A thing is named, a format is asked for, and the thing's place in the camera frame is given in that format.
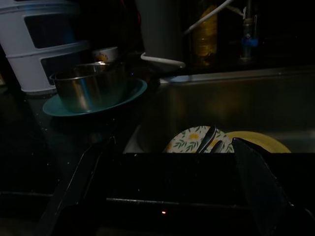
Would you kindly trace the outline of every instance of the bowl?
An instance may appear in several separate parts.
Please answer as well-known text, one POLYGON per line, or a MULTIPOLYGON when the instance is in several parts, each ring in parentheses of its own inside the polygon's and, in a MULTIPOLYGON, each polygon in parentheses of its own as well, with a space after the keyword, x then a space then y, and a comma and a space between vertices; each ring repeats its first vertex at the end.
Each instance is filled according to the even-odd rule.
POLYGON ((119 103, 126 90, 125 66, 122 63, 81 64, 49 77, 54 81, 65 108, 81 113, 119 103))

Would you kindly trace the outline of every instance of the white plate with yellow flowers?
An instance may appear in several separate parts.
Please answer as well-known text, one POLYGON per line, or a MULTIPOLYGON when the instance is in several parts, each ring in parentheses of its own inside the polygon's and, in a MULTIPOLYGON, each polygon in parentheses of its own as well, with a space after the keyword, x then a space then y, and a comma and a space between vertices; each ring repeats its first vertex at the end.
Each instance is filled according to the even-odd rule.
MULTIPOLYGON (((184 130, 169 142, 165 152, 195 153, 209 128, 210 126, 197 126, 184 130)), ((222 140, 224 143, 221 153, 234 152, 231 140, 219 129, 217 129, 215 138, 204 152, 209 153, 219 140, 222 140)))

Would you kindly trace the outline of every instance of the yellow plate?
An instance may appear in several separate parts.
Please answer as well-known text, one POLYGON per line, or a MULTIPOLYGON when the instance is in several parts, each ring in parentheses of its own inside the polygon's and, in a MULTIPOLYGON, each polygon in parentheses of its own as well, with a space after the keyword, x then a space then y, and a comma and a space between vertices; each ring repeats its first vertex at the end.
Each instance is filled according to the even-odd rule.
POLYGON ((267 135, 255 133, 255 132, 249 132, 249 131, 235 131, 226 133, 226 135, 232 140, 233 138, 241 138, 245 139, 249 142, 252 142, 254 144, 257 144, 267 151, 271 153, 290 153, 291 151, 282 143, 275 140, 274 138, 271 138, 267 135))

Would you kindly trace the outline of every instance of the faucet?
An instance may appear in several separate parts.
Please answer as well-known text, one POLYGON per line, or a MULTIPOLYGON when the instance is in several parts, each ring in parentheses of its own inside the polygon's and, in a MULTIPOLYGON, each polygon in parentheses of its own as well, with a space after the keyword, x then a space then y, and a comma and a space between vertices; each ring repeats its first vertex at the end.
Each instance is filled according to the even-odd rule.
POLYGON ((247 0, 243 21, 242 56, 241 60, 252 59, 252 48, 258 46, 257 15, 252 16, 252 0, 247 0))

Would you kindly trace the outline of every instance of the bottle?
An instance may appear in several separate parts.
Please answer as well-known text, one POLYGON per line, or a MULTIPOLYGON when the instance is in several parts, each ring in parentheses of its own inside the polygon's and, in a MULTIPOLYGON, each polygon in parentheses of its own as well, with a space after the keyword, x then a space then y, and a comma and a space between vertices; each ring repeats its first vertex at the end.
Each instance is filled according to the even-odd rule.
MULTIPOLYGON (((202 12, 198 20, 216 9, 213 1, 202 1, 197 12, 202 12)), ((218 16, 217 14, 200 24, 192 31, 193 64, 208 66, 213 63, 217 53, 218 16)))

